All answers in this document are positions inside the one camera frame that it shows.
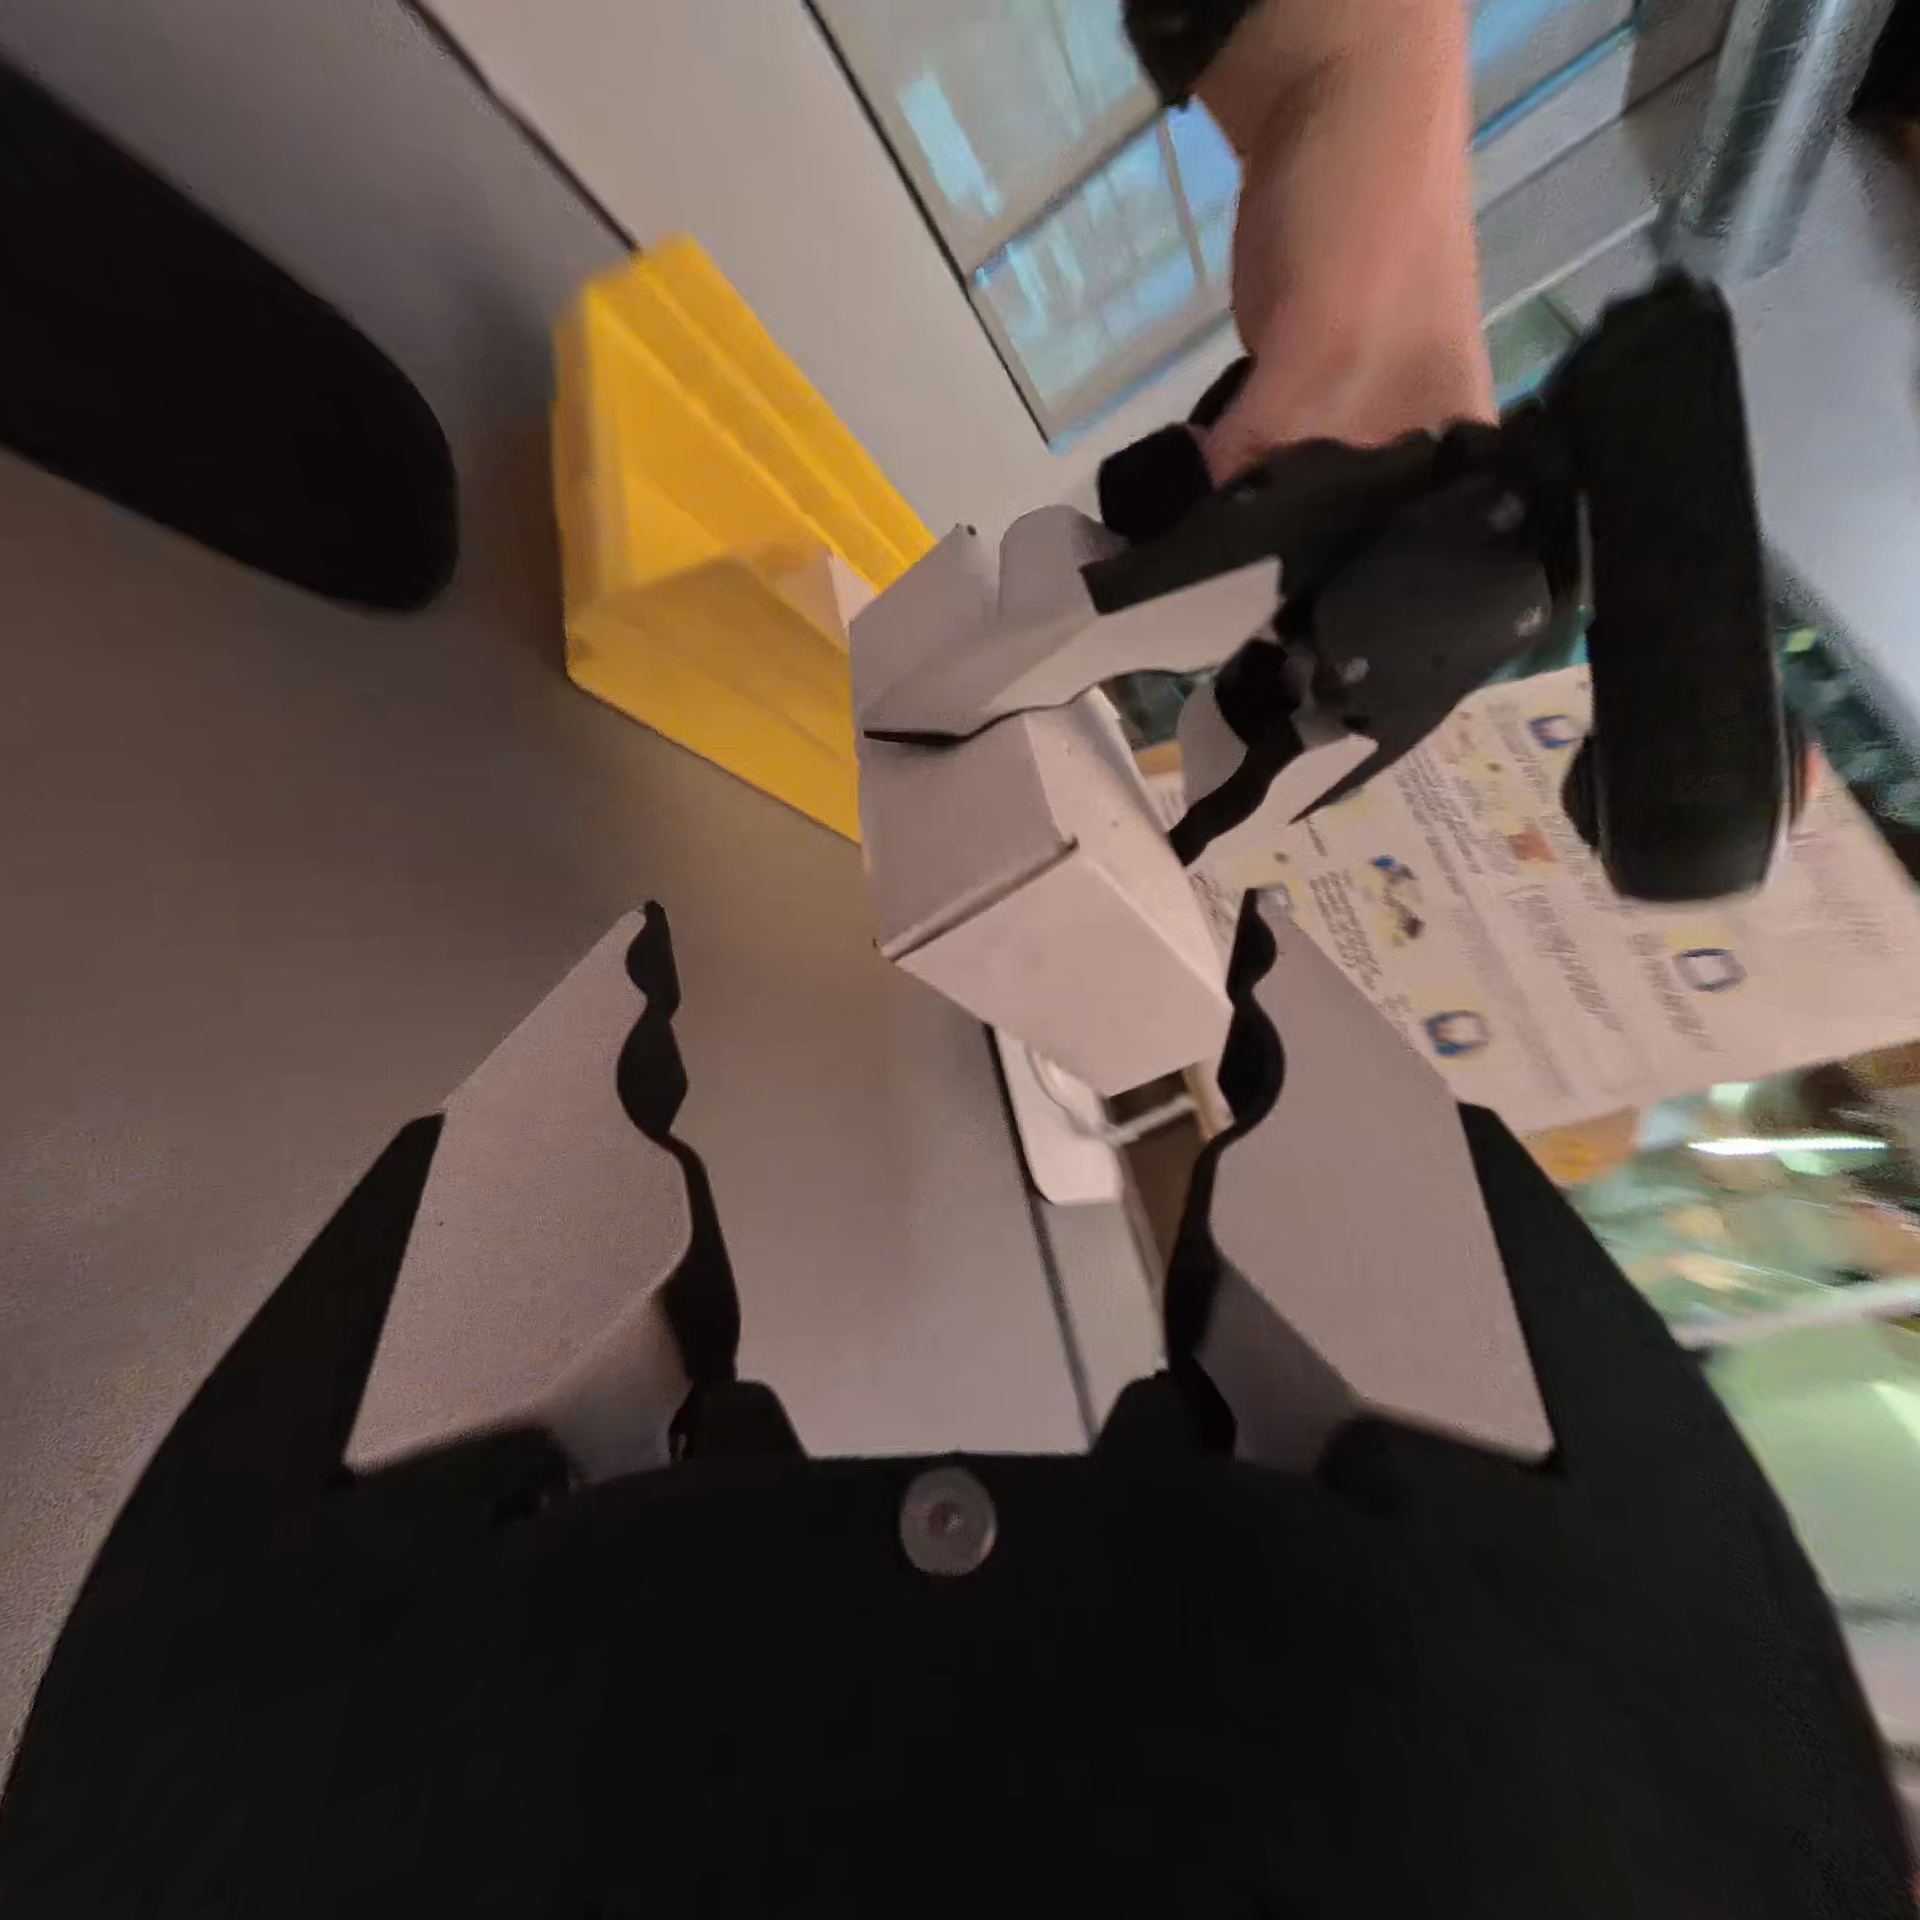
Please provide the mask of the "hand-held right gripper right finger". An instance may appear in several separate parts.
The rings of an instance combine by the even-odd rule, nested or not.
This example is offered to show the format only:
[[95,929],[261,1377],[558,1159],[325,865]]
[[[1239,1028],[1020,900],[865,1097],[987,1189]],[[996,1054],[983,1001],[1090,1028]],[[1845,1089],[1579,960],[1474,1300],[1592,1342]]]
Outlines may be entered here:
[[1451,1081],[1263,900],[1226,951],[1226,1125],[1170,1244],[1170,1367],[1244,1469],[1323,1469],[1349,1423],[1557,1447],[1497,1206]]

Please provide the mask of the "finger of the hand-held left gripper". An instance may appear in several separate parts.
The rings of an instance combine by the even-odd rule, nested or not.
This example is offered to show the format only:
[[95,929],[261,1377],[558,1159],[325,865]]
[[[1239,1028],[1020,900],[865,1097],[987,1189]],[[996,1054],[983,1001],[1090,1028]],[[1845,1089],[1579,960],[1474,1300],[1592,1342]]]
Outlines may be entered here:
[[1199,679],[1170,740],[1170,849],[1185,869],[1281,869],[1286,830],[1372,759],[1281,644],[1244,644],[1212,679]]
[[1090,611],[1090,586],[1079,586],[1065,611],[1036,611],[1036,623],[996,611],[987,629],[884,679],[865,709],[865,734],[946,752],[1006,713],[1065,709],[1121,671],[1201,671],[1239,644],[1254,644],[1270,611],[1281,611],[1281,561],[1239,561],[1121,611]]

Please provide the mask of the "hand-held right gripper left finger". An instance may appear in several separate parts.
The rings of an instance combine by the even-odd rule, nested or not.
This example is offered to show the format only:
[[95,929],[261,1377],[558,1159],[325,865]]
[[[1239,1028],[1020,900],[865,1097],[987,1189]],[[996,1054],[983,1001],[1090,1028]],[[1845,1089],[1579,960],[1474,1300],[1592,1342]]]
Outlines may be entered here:
[[677,1014],[677,923],[642,905],[443,1097],[347,1420],[360,1475],[474,1433],[652,1475],[732,1379],[745,1300]]

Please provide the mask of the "white cardboard box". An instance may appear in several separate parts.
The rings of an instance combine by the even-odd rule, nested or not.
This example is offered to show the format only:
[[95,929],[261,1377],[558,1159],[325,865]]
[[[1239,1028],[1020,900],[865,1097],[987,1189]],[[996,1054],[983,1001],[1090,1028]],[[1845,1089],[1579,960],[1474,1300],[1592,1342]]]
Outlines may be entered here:
[[1043,506],[996,550],[946,526],[856,611],[856,767],[870,939],[897,976],[996,1028],[1090,1089],[1212,1065],[1226,939],[1170,849],[1106,689],[996,713],[966,740],[880,740],[880,699],[1065,611],[1121,537]]

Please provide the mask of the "yellow plastic bin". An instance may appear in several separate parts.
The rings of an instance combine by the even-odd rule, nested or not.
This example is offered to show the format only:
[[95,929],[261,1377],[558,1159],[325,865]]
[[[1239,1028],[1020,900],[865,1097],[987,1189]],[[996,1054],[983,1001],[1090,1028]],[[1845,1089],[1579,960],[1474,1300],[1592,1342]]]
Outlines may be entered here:
[[558,323],[561,671],[865,843],[856,611],[939,537],[698,241]]

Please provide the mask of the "person's left hand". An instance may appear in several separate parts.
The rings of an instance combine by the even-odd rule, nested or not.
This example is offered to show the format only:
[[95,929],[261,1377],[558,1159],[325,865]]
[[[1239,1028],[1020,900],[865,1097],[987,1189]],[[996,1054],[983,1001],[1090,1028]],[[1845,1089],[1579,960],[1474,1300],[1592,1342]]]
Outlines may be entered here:
[[1212,484],[1281,440],[1403,440],[1497,410],[1474,314],[1474,89],[1463,0],[1263,0],[1199,101],[1239,155],[1239,397]]

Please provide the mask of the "white stand base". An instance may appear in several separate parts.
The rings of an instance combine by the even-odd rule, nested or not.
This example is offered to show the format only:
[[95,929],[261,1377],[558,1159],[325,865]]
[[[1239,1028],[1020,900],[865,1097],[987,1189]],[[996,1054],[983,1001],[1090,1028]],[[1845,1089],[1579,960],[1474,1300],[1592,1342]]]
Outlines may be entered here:
[[987,1033],[987,1053],[1006,1078],[1020,1176],[1057,1213],[1121,1206],[1124,1155],[1199,1119],[1185,1078],[1106,1097],[1065,1065],[1046,1065],[1043,1053],[1020,1053],[1013,1033]]

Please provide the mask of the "printed instruction sheet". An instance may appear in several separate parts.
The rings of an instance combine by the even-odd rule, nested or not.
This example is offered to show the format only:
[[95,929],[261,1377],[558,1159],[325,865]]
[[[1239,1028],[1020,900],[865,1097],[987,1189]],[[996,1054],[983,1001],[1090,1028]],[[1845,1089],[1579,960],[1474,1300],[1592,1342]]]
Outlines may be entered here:
[[1463,699],[1349,801],[1201,849],[1263,886],[1507,1131],[1920,1044],[1920,900],[1812,752],[1755,900],[1621,905],[1562,821],[1590,667]]

